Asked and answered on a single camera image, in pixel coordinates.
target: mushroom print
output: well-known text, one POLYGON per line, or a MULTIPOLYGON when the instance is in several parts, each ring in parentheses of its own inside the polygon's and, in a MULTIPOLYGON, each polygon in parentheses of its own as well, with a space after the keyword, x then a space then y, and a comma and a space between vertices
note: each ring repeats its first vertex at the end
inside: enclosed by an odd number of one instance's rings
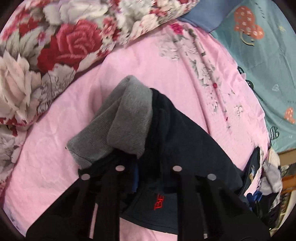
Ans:
POLYGON ((264 37, 263 29, 255 24, 255 16, 248 7, 241 6, 237 8, 234 12, 234 21, 234 30, 239 32, 240 38, 245 44, 254 46, 255 39, 259 40, 264 37), (252 43, 245 41, 243 34, 250 36, 252 43))
POLYGON ((293 114, 294 114, 293 108, 289 107, 286 110, 284 119, 287 120, 288 122, 290 122, 291 124, 295 124, 295 119, 293 118, 293 114))

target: gray circular dot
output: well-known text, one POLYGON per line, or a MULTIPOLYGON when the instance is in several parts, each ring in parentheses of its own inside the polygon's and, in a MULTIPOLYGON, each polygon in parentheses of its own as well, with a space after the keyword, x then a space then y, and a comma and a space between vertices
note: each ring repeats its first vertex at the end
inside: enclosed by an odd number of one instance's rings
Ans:
POLYGON ((211 181, 214 181, 214 180, 216 180, 216 175, 215 174, 209 174, 208 176, 207 176, 207 178, 209 179, 209 180, 211 180, 211 181))
POLYGON ((175 172, 180 172, 180 171, 182 171, 182 167, 180 167, 180 166, 173 166, 173 170, 175 172))
POLYGON ((82 176, 81 176, 81 179, 83 180, 83 181, 86 181, 86 180, 88 180, 88 179, 90 179, 91 178, 91 176, 89 175, 89 174, 83 174, 82 176))
POLYGON ((125 167, 123 165, 119 165, 117 167, 115 167, 115 170, 118 171, 118 172, 122 172, 124 171, 125 167))

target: teal fabric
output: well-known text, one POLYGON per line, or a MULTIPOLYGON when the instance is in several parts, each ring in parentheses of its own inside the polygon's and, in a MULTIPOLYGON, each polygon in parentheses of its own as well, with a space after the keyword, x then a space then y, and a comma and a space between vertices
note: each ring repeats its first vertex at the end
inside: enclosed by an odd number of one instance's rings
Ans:
POLYGON ((273 148, 296 148, 296 34, 271 0, 244 0, 239 7, 212 35, 246 73, 265 111, 273 148))

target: pink bed sheet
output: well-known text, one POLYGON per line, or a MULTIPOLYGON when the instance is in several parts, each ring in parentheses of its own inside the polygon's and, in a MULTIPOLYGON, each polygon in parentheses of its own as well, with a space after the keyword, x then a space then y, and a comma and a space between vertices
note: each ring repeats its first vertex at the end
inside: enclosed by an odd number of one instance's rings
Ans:
MULTIPOLYGON (((261 161, 266 156, 264 112, 236 62, 209 34, 174 20, 110 53, 58 97, 29 130, 4 202, 4 210, 23 234, 78 177, 78 166, 65 149, 67 141, 88 125, 104 99, 130 74, 166 94, 238 168, 245 167, 257 146, 262 149, 261 161)), ((260 172, 249 192, 256 190, 260 172)), ((121 220, 120 239, 177 237, 121 220)))

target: floral pillow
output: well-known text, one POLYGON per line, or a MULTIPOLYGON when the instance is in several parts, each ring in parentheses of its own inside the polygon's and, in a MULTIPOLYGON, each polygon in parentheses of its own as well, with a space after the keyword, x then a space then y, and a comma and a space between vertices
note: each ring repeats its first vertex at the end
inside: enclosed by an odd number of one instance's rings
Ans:
POLYGON ((0 34, 0 193, 28 127, 77 72, 198 2, 25 0, 0 34))

